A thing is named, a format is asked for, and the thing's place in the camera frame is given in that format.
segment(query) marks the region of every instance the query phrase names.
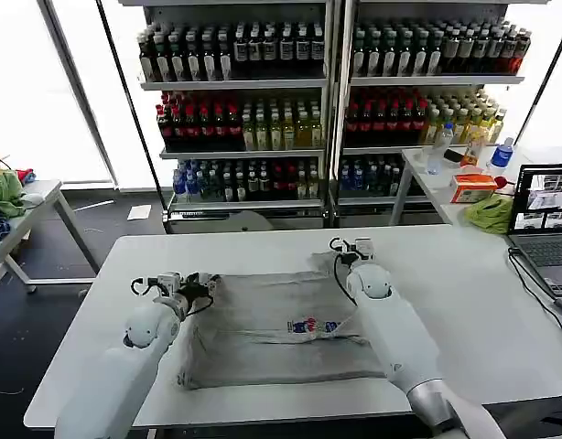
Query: tissue box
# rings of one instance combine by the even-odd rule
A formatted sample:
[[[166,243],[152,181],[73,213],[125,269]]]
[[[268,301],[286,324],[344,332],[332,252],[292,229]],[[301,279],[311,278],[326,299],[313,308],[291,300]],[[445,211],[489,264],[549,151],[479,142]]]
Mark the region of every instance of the tissue box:
[[[497,188],[491,176],[459,174],[452,178],[451,203],[476,203],[490,197]]]

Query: black pole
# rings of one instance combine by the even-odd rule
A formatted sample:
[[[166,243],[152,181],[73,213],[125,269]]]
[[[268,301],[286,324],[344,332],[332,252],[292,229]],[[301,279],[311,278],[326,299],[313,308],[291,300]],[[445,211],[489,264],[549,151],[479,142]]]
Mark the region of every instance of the black pole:
[[[168,210],[168,205],[165,203],[163,194],[161,193],[161,185],[159,185],[159,179],[157,178],[157,173],[155,172],[155,167],[153,166],[153,160],[151,160],[151,155],[149,154],[149,149],[146,147],[145,137],[143,136],[143,130],[141,129],[141,124],[138,122],[138,117],[136,115],[135,106],[133,105],[133,99],[131,98],[131,93],[126,85],[126,79],[124,78],[123,68],[118,59],[118,53],[116,53],[116,46],[114,45],[113,36],[108,27],[108,20],[106,19],[106,13],[104,12],[104,7],[102,6],[102,0],[96,0],[96,5],[98,6],[98,12],[100,13],[100,18],[102,19],[102,24],[104,26],[104,32],[106,33],[106,38],[108,38],[108,44],[110,45],[110,50],[113,52],[114,64],[116,64],[116,69],[118,70],[118,76],[120,76],[120,82],[123,84],[124,96],[128,101],[128,106],[131,108],[131,114],[133,115],[133,120],[135,121],[136,130],[138,131],[138,136],[141,139],[141,144],[143,145],[143,150],[145,151],[146,161],[151,169],[151,174],[155,180],[155,187],[157,188],[157,194],[161,200],[161,206],[163,210]]]

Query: table leg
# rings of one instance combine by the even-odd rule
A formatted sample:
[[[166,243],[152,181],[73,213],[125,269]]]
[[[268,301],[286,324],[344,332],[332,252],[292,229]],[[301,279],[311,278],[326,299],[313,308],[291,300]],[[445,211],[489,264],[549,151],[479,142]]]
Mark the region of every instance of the table leg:
[[[31,280],[23,271],[23,269],[18,266],[18,263],[16,263],[15,260],[11,258],[10,254],[7,254],[7,256],[5,257],[5,265],[8,272],[13,277],[18,279],[21,283],[23,283],[28,293],[35,293],[37,287],[35,285],[30,285]]]
[[[91,268],[96,274],[98,274],[101,264],[96,261],[96,258],[94,258],[92,252],[90,251],[90,248],[86,245],[86,241],[77,227],[78,222],[76,219],[76,214],[73,212],[73,210],[71,210],[68,201],[65,199],[65,197],[63,197],[61,191],[59,192],[58,198],[55,201],[54,207],[55,210],[59,213],[61,220],[63,220],[65,227],[68,228],[71,237],[74,241],[76,241],[78,247],[80,247],[81,252],[90,264]]]
[[[399,182],[399,189],[397,190],[397,197],[393,205],[393,212],[391,213],[391,218],[389,219],[390,226],[399,225],[401,213],[403,212],[403,207],[405,206],[405,199],[407,198],[407,192],[409,192],[409,186],[411,185],[412,174],[410,167],[411,166],[406,166],[403,169],[401,181]]]

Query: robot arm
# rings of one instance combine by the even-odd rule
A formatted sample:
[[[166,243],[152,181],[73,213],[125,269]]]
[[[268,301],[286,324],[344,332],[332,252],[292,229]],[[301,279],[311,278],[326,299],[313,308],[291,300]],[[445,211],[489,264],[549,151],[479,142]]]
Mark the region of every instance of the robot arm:
[[[415,309],[391,285],[389,273],[374,263],[370,240],[357,240],[352,247],[357,258],[346,287],[387,379],[405,393],[424,423],[437,432],[446,431],[438,439],[504,439],[484,407],[463,400],[446,385],[438,370],[436,342]]]

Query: small table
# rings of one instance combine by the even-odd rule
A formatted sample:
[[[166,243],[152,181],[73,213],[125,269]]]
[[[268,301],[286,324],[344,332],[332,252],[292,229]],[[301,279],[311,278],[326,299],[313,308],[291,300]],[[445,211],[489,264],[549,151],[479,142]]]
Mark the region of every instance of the small table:
[[[15,276],[27,289],[29,293],[34,293],[38,285],[44,284],[91,284],[93,279],[30,279],[21,267],[10,257],[9,253],[21,242],[25,234],[33,224],[42,216],[43,212],[53,207],[61,217],[61,220],[68,228],[71,237],[83,253],[86,261],[95,273],[100,271],[101,264],[96,260],[86,241],[77,226],[76,216],[67,200],[61,193],[61,182],[59,180],[37,180],[28,183],[23,187],[23,191],[28,194],[39,194],[44,198],[43,203],[33,209],[27,209],[22,217],[10,219],[11,231],[0,241],[0,263],[4,263],[6,269]]]
[[[463,154],[466,146],[452,149]],[[491,159],[494,149],[494,146],[487,146],[482,150],[478,163],[479,167],[486,169],[486,164]],[[426,160],[420,149],[405,149],[402,152],[402,157],[405,160],[405,167],[401,175],[389,225],[396,226],[399,224],[412,177],[424,190],[427,199],[444,222],[460,226],[468,225],[468,222],[464,219],[464,209],[468,205],[449,202],[452,198],[452,189],[449,184],[452,177],[459,173],[459,164],[443,160],[440,173],[432,176],[426,172]],[[543,149],[519,148],[514,152],[503,175],[509,181],[516,183],[521,165],[533,163],[562,163],[562,146],[548,146]]]
[[[562,401],[562,369],[554,368],[562,362],[562,334],[507,267],[507,246],[499,237],[449,225],[132,236],[113,246],[27,409],[25,425],[54,428],[83,374],[106,349],[122,343],[125,320],[153,299],[135,296],[132,279],[166,271],[303,272],[313,269],[309,255],[327,252],[336,236],[373,240],[377,262],[392,273],[438,343],[438,365],[460,395],[484,404]],[[405,395],[385,379],[184,391],[176,377],[188,329],[184,322],[161,360],[134,428],[410,413]]]

